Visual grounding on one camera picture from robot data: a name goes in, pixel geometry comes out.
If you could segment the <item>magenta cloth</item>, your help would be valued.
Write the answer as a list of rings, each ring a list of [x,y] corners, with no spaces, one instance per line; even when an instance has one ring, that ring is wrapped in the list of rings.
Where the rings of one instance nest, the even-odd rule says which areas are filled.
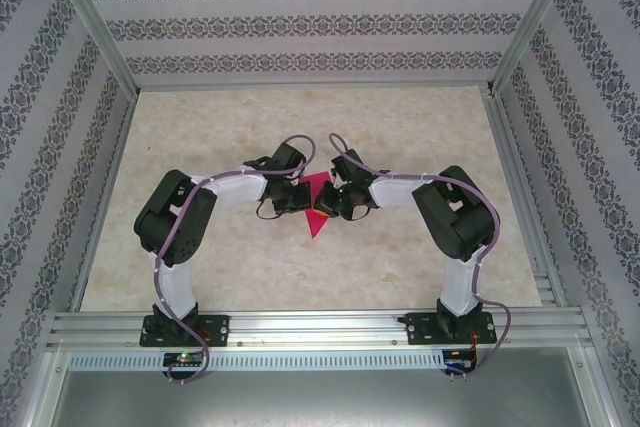
[[[314,208],[314,202],[316,197],[318,196],[318,192],[320,191],[323,183],[325,181],[330,181],[331,176],[328,171],[304,175],[301,178],[302,182],[308,181],[311,185],[312,191],[312,206],[310,209],[305,210],[306,220],[310,229],[311,238],[315,238],[317,234],[320,232],[322,227],[325,225],[329,218],[323,217],[321,215],[317,215],[312,211]]]

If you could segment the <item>grey sheet metal panel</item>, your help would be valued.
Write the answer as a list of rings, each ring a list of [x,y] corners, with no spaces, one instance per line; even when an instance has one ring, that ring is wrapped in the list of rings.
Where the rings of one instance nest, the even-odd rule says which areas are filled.
[[[451,381],[437,371],[68,374],[53,427],[590,427],[566,379]]]

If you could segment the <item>aluminium rear frame beam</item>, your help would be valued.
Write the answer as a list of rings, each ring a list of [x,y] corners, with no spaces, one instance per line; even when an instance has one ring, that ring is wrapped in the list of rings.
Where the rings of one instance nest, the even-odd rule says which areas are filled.
[[[245,90],[322,90],[322,89],[384,89],[384,88],[462,88],[477,87],[489,91],[490,83],[471,81],[408,81],[408,82],[259,82],[259,83],[218,83],[218,84],[165,84],[140,88],[140,93],[158,92],[204,92],[204,91],[245,91]]]

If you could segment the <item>aluminium mounting rail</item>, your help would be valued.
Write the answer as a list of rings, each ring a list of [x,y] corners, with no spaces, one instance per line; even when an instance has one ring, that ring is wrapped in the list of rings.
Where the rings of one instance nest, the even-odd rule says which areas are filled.
[[[231,350],[353,350],[408,346],[400,310],[231,312]],[[144,312],[55,315],[45,346],[51,351],[138,350]],[[581,309],[514,308],[503,346],[574,347],[593,344]]]

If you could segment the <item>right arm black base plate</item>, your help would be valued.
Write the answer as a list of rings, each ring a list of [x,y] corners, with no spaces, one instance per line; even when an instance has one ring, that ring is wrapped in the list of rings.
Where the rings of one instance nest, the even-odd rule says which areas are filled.
[[[492,345],[497,342],[493,317],[489,312],[475,316],[455,317],[436,312],[416,312],[405,317],[407,339],[410,345],[470,344],[476,334],[477,343]]]

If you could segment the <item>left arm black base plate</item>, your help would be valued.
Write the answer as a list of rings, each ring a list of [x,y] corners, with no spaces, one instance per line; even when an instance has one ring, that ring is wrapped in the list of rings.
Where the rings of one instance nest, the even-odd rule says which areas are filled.
[[[226,315],[198,315],[185,320],[208,347],[226,347],[230,318]],[[144,317],[139,337],[142,347],[200,347],[201,342],[170,318]]]

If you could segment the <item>aluminium frame post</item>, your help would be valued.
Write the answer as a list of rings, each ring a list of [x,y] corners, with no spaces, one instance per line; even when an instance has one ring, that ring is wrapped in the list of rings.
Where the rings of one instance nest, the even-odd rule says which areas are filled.
[[[71,2],[127,98],[136,99],[140,87],[95,2],[93,0],[71,0]]]
[[[492,97],[502,92],[553,0],[532,0],[488,84]]]

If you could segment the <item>aluminium frame bar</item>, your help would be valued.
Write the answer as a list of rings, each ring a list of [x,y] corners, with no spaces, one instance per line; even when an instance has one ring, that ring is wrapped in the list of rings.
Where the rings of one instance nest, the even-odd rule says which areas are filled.
[[[16,427],[52,427],[71,354],[45,352],[27,390]]]
[[[622,427],[595,349],[577,347],[570,357],[590,427]]]

